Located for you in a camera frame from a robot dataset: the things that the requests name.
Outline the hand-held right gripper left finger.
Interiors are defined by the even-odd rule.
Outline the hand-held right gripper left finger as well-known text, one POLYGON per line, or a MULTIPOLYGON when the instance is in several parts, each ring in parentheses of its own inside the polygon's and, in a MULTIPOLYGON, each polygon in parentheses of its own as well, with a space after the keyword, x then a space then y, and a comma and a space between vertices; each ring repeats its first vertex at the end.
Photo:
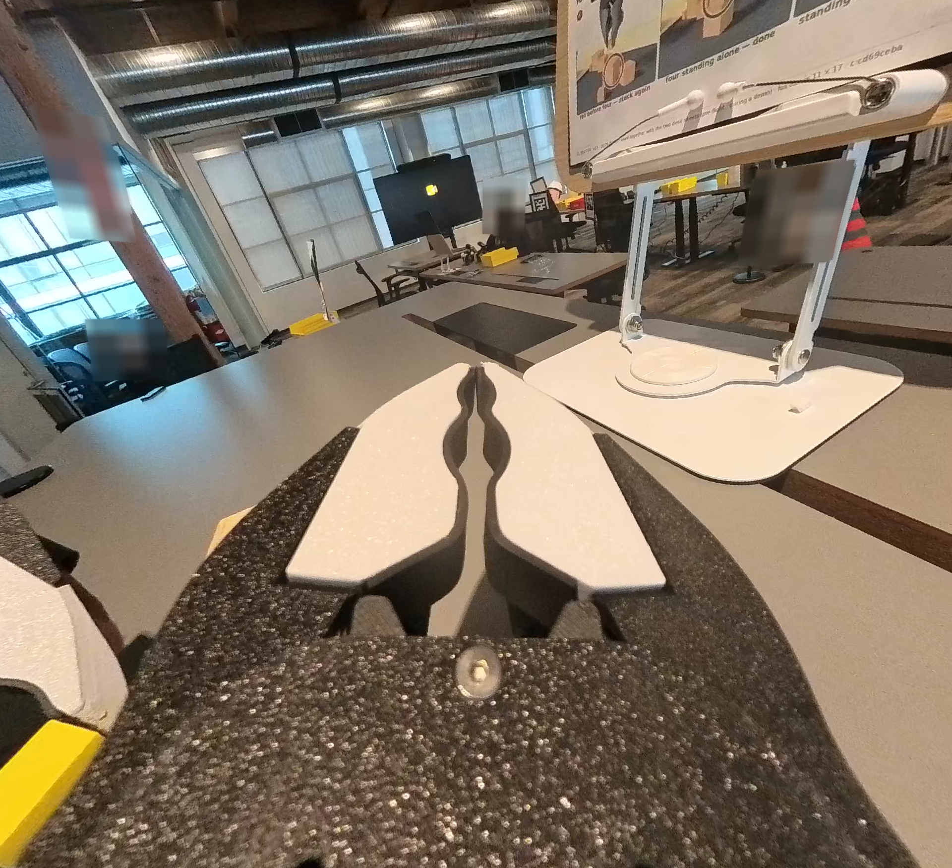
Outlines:
POLYGON ((373 588, 422 568, 451 588, 462 570, 475 371, 456 363, 389 399, 360 425, 286 570, 317 588, 373 588))

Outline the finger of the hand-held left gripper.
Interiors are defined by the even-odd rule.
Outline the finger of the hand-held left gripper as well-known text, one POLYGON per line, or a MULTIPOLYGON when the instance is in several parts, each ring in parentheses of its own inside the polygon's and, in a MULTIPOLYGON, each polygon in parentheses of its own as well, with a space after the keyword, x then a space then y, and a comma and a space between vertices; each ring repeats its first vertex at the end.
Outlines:
POLYGON ((120 662, 73 589, 1 561, 1 683, 102 734, 127 696, 120 662))

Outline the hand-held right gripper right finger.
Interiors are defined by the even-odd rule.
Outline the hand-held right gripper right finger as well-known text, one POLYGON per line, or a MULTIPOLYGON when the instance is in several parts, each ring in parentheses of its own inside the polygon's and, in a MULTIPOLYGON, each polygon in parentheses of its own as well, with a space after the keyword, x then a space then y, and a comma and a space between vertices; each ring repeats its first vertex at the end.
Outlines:
POLYGON ((579 597, 656 591, 660 564, 589 427, 494 362, 478 375, 486 523, 510 555, 579 597))

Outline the large wooden cube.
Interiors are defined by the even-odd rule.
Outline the large wooden cube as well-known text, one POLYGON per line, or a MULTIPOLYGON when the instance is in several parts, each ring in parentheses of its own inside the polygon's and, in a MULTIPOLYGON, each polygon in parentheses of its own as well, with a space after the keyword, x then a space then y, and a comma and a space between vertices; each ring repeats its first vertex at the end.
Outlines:
POLYGON ((239 512, 223 517, 216 524, 205 552, 205 559, 211 557, 227 536, 237 527, 244 518, 254 510, 254 507, 244 508, 239 512))

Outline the yellow wooden cube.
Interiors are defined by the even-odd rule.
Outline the yellow wooden cube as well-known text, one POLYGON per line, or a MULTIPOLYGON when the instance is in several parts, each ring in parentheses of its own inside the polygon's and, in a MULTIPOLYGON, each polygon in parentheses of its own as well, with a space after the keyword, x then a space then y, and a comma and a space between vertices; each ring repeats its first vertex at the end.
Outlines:
POLYGON ((105 737, 50 720, 1 769, 1 865, 16 866, 47 821, 83 778, 105 737))

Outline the small black object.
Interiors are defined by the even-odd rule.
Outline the small black object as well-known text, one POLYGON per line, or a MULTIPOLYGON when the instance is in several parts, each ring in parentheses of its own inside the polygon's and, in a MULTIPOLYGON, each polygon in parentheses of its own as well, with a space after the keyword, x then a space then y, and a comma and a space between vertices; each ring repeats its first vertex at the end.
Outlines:
POLYGON ((3 474, 0 482, 1 498, 8 499, 47 480, 54 473, 49 465, 37 465, 17 474, 3 474))

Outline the document stand with wooden board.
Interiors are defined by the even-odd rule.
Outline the document stand with wooden board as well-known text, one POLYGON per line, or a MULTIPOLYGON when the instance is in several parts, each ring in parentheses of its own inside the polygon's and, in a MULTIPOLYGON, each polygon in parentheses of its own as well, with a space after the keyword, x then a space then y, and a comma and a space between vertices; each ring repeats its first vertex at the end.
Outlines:
POLYGON ((840 246, 874 138, 912 132, 938 116, 950 76, 934 60, 807 93, 750 116, 641 146, 580 168, 566 160, 566 91, 558 83, 556 150, 563 179, 585 193, 632 186, 635 205, 619 323, 614 330, 534 366, 527 383, 593 422, 700 477, 766 481, 790 469, 898 390, 900 372, 851 354, 812 361, 840 246), (828 148, 839 160, 765 171, 791 206, 746 219, 770 244, 795 237, 792 262, 812 270, 790 338, 767 341, 707 327, 647 324, 642 310, 649 232, 660 184, 714 168, 775 161, 828 148))

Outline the black desk mat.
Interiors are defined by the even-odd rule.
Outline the black desk mat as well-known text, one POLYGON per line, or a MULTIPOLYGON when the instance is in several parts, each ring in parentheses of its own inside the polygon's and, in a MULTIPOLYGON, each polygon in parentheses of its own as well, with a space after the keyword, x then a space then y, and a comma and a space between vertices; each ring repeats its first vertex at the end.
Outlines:
POLYGON ((495 303, 474 303, 436 318, 432 325, 446 338, 462 338, 475 346, 517 357, 575 328, 561 318, 495 303))

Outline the black office chair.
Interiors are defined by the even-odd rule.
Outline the black office chair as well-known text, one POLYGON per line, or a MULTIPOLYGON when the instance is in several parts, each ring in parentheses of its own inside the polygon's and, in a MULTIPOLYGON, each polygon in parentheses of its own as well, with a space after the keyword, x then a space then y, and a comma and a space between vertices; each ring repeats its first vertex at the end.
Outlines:
POLYGON ((398 302, 400 298, 399 288, 393 286, 392 277, 388 277, 385 279, 385 285, 387 286, 387 290, 384 291, 383 289, 381 289, 380 284, 377 283, 377 281, 363 267, 363 264, 359 260, 354 261, 354 266, 355 266, 356 273, 370 284, 372 290, 374 291, 374 295, 375 295, 375 299, 376 299, 376 303, 378 307, 384 307, 387 304, 398 302))

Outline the black white marker pole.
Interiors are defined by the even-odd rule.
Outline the black white marker pole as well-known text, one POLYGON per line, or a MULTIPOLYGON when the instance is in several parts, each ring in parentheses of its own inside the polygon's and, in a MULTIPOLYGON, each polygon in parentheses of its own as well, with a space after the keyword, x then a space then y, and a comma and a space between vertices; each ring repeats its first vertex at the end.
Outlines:
POLYGON ((315 245, 314 239, 308 239, 306 241, 306 255, 308 258, 311 273, 313 275, 313 278, 316 282, 316 286, 318 289, 321 315, 327 323, 335 324, 337 322, 336 313, 328 308, 324 286, 320 277, 320 270, 319 270, 319 265, 318 265, 317 256, 316 256, 316 245, 315 245))

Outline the grey background desk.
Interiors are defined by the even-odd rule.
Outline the grey background desk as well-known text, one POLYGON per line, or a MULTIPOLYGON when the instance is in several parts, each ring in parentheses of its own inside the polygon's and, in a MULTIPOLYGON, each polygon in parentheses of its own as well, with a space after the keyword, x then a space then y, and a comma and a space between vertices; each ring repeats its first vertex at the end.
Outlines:
POLYGON ((460 257, 424 258, 389 266, 421 281, 423 288, 457 283, 564 298, 578 290, 591 295, 620 292, 626 264, 625 254, 568 252, 518 256, 494 267, 481 261, 464 264, 460 257))

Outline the red fire extinguisher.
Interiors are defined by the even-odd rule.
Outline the red fire extinguisher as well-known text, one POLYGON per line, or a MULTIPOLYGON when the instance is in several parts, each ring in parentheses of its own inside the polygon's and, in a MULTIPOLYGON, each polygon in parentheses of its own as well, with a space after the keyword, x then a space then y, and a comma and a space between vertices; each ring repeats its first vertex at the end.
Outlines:
POLYGON ((184 299, 187 308, 199 323, 210 343, 218 345, 230 341, 225 327, 221 324, 208 298, 200 289, 186 290, 184 292, 184 299))

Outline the black monitor screen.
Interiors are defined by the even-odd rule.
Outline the black monitor screen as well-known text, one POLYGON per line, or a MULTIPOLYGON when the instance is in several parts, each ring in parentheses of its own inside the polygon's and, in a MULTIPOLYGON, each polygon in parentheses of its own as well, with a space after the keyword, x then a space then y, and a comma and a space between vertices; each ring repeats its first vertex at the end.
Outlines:
POLYGON ((482 220, 482 198, 470 156, 440 155, 402 164, 373 179, 393 245, 451 236, 482 220))

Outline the printed instruction sheet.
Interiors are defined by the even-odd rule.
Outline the printed instruction sheet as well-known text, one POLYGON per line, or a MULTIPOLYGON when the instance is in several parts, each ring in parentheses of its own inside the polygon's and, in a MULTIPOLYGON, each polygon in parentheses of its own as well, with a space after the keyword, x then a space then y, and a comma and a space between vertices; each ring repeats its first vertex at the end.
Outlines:
POLYGON ((559 0, 572 168, 950 54, 950 0, 559 0))

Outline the silver air duct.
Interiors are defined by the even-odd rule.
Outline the silver air duct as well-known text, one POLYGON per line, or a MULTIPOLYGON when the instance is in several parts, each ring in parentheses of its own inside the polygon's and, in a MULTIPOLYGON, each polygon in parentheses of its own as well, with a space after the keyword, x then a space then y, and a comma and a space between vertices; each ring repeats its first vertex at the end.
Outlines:
POLYGON ((154 101, 123 109, 129 125, 144 136, 173 136, 209 128, 316 113, 319 124, 335 127, 417 113, 460 102, 483 100, 527 86, 524 73, 469 76, 441 84, 387 90, 356 99, 338 99, 331 82, 310 87, 214 93, 189 100, 154 101))
POLYGON ((191 41, 87 57, 113 99, 201 93, 271 80, 415 61, 556 33, 555 0, 510 0, 365 20, 336 31, 191 41))

